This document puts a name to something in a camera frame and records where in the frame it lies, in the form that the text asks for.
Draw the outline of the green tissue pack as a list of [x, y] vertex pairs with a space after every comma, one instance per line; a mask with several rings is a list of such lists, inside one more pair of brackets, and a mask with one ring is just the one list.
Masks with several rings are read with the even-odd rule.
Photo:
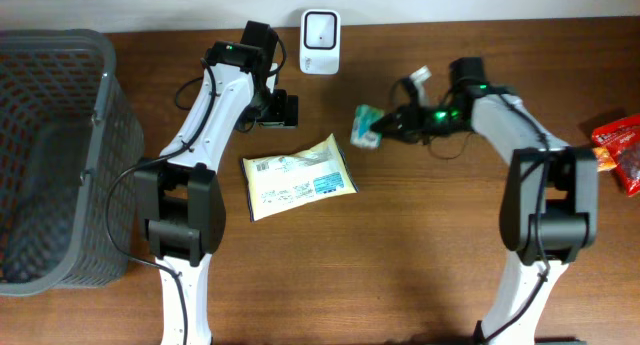
[[371, 130], [371, 125], [385, 115], [382, 109], [361, 104], [356, 107], [350, 143], [358, 148], [377, 149], [381, 135]]

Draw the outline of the yellow wet wipes pack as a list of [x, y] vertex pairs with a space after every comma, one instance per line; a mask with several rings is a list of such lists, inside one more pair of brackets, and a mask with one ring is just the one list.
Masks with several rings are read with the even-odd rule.
[[355, 194], [358, 188], [333, 135], [291, 155], [242, 160], [250, 219], [258, 221], [315, 201]]

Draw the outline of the orange tissue pack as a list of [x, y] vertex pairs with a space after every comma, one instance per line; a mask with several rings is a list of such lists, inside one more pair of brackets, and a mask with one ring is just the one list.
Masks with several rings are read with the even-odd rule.
[[597, 160], [597, 171], [608, 172], [617, 167], [617, 163], [606, 147], [594, 147], [592, 149]]

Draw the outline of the red snack bag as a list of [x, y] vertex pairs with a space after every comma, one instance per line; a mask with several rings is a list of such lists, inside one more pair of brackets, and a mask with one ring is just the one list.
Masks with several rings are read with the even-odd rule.
[[639, 114], [634, 114], [596, 128], [592, 141], [607, 150], [616, 167], [613, 169], [626, 194], [639, 193]]

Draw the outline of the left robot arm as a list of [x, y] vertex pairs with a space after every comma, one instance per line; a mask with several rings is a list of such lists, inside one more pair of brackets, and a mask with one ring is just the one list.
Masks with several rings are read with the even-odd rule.
[[294, 128], [298, 99], [277, 88], [285, 46], [268, 24], [247, 22], [238, 42], [218, 41], [201, 60], [201, 87], [180, 130], [134, 171], [141, 233], [161, 277], [164, 344], [209, 344], [208, 271], [226, 210], [219, 165], [233, 132]]

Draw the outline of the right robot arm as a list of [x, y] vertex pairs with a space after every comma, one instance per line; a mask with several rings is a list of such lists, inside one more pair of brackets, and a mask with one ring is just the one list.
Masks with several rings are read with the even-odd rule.
[[401, 79], [408, 104], [370, 129], [408, 144], [472, 132], [504, 160], [508, 174], [499, 230], [506, 263], [493, 305], [470, 341], [532, 344], [554, 286], [595, 240], [597, 159], [591, 149], [571, 146], [549, 132], [512, 88], [491, 83], [482, 58], [451, 62], [449, 81], [442, 100], [426, 106], [417, 80]]

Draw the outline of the white barcode scanner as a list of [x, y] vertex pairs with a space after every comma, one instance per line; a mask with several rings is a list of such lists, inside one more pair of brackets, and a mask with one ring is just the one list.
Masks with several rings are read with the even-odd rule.
[[309, 75], [335, 75], [340, 68], [341, 16], [308, 9], [300, 18], [299, 68]]

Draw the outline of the grey plastic mesh basket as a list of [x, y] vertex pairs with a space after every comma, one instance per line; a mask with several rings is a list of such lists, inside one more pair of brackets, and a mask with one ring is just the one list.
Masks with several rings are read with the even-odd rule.
[[96, 288], [127, 269], [144, 135], [92, 30], [1, 35], [1, 293]]

